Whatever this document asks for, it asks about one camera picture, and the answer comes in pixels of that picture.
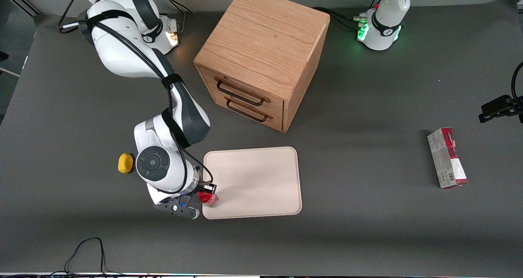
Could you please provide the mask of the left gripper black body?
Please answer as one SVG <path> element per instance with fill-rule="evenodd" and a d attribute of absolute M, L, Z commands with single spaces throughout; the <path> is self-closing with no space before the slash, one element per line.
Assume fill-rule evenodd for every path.
<path fill-rule="evenodd" d="M 511 101 L 512 105 L 507 110 L 507 116 L 517 116 L 520 123 L 523 123 L 523 107 L 522 103 L 518 100 Z"/>

